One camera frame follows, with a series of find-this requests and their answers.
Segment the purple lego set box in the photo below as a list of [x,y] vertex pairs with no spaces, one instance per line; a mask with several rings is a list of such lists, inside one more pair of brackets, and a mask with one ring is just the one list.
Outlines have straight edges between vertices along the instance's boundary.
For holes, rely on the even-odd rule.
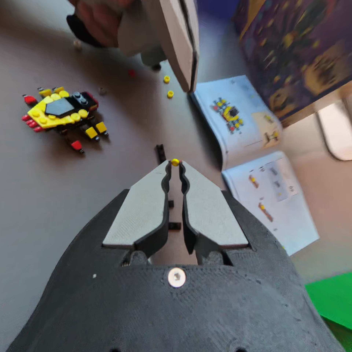
[[351,94],[351,0],[239,1],[233,21],[256,88],[283,127]]

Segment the lego instruction booklet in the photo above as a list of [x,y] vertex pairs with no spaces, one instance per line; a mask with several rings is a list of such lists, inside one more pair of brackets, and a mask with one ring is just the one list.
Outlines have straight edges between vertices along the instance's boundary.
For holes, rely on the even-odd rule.
[[296,174],[280,150],[283,127],[249,79],[198,83],[192,99],[219,144],[221,173],[232,196],[289,256],[319,240]]

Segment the white rounded board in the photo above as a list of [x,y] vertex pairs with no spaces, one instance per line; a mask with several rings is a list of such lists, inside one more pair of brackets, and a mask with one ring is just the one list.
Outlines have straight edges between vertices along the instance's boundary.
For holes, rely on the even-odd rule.
[[330,155],[341,162],[352,160],[351,112],[345,100],[334,102],[317,112],[324,144]]

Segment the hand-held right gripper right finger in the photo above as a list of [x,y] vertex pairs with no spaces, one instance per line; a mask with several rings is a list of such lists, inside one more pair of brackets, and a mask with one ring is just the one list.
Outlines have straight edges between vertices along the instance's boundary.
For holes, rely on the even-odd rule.
[[189,254],[240,249],[249,242],[220,187],[188,163],[179,164],[183,234]]

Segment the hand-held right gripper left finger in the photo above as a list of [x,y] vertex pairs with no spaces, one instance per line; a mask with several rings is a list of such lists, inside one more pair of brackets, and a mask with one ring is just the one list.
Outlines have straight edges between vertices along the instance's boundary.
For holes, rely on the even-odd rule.
[[103,247],[141,251],[149,258],[166,244],[171,167],[164,161],[128,190]]

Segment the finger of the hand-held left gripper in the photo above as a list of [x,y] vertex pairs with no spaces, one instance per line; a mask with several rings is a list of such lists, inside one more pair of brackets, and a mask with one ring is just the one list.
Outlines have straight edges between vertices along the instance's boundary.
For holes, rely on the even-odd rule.
[[194,91],[194,32],[187,1],[160,1],[166,33],[161,44],[175,77],[184,92]]
[[197,16],[196,1],[184,0],[184,18],[186,21],[188,37],[192,48],[190,92],[194,92],[197,84],[197,73],[200,56],[199,20]]

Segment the yellow black lego model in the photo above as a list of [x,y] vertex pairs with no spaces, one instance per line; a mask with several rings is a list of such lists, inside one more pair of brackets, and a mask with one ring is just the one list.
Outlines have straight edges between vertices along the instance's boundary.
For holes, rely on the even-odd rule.
[[82,143],[72,139],[72,131],[80,131],[88,140],[99,142],[100,136],[109,138],[108,129],[102,119],[95,117],[99,102],[88,91],[69,93],[64,87],[44,89],[39,87],[41,100],[32,95],[22,95],[28,112],[21,120],[34,132],[54,131],[72,150],[84,154]]

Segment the green plastic bin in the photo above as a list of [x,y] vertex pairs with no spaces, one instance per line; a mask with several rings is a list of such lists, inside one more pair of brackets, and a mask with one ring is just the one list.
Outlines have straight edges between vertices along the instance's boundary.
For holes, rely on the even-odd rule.
[[352,273],[306,285],[319,315],[347,352],[352,351]]

